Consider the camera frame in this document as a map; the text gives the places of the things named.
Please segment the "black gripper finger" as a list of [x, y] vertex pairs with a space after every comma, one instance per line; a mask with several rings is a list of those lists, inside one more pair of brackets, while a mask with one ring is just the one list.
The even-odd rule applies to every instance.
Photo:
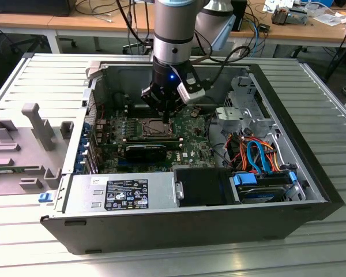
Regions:
[[166, 101], [166, 123], [170, 118], [175, 117], [186, 105], [178, 93], [173, 93]]
[[166, 99], [161, 95], [158, 87], [150, 85], [141, 91], [141, 99], [162, 117], [163, 123], [167, 123]]

